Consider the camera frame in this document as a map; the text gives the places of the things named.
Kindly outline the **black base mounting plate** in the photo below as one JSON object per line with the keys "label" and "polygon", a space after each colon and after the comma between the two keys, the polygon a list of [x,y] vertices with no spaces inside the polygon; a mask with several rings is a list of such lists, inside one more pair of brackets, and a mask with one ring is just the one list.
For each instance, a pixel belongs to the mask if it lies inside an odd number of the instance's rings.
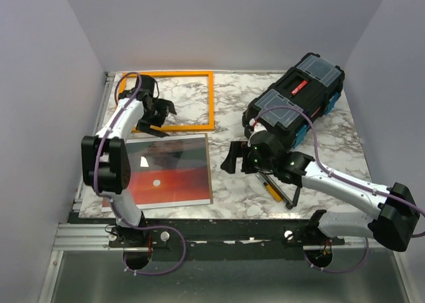
{"label": "black base mounting plate", "polygon": [[112,227],[109,246],[157,261],[303,260],[304,249],[343,245],[308,219],[148,219],[148,230]]}

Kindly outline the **aluminium extrusion rail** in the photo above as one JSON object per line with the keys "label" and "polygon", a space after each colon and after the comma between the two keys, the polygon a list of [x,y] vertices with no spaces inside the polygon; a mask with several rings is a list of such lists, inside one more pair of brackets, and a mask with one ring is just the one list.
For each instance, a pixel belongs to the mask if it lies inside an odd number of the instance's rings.
{"label": "aluminium extrusion rail", "polygon": [[107,251],[108,234],[102,224],[61,224],[56,230],[54,251]]}

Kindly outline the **orange handled screwdriver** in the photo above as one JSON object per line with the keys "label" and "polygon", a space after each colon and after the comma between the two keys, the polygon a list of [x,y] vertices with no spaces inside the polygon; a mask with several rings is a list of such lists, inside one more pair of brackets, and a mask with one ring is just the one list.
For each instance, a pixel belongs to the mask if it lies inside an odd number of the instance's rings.
{"label": "orange handled screwdriver", "polygon": [[278,195],[278,193],[274,190],[274,188],[261,175],[259,175],[259,180],[262,182],[265,189],[268,191],[268,193],[272,196],[272,198],[276,202],[282,201],[282,198]]}

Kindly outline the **black plastic toolbox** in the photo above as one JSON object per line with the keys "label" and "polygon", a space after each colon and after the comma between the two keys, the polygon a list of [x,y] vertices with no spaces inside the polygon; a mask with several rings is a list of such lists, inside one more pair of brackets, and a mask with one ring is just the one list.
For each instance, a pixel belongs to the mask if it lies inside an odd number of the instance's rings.
{"label": "black plastic toolbox", "polygon": [[254,128],[252,120],[264,110],[273,108],[259,119],[266,130],[274,134],[287,149],[298,146],[309,124],[293,110],[303,112],[311,121],[328,114],[341,97],[345,72],[312,52],[304,55],[282,77],[253,99],[242,115],[244,135],[249,138]]}

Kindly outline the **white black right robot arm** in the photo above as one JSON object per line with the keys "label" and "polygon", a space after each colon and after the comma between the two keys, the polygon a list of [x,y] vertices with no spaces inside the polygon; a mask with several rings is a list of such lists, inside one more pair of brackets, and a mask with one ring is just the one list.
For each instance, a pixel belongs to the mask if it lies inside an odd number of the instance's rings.
{"label": "white black right robot arm", "polygon": [[407,186],[391,187],[357,179],[321,164],[314,157],[286,149],[266,130],[248,141],[233,141],[220,168],[233,174],[236,160],[244,173],[270,173],[283,183],[308,188],[339,199],[357,209],[355,213],[315,212],[314,223],[305,228],[309,242],[318,245],[328,237],[364,237],[404,252],[420,218]]}

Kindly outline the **orange wooden picture frame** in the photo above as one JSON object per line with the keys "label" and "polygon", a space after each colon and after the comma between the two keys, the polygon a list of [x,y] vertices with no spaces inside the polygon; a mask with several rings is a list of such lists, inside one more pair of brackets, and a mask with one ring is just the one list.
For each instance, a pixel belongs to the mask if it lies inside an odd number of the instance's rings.
{"label": "orange wooden picture frame", "polygon": [[164,132],[207,132],[214,130],[214,73],[210,70],[160,70],[141,71],[139,74],[146,74],[152,77],[175,78],[175,77],[196,77],[206,76],[208,78],[208,123],[202,125],[177,125],[177,126],[153,126],[154,130]]}

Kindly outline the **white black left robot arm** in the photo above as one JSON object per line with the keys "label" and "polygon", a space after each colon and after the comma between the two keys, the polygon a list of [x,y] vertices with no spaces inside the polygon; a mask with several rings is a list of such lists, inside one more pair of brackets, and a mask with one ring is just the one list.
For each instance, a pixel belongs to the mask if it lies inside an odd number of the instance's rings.
{"label": "white black left robot arm", "polygon": [[81,141],[82,178],[85,185],[104,198],[126,228],[124,238],[134,247],[147,239],[143,212],[135,204],[128,186],[131,179],[126,142],[134,129],[164,138],[160,130],[169,114],[176,114],[174,103],[159,97],[154,77],[137,72],[125,73],[114,90],[116,110],[106,125]]}

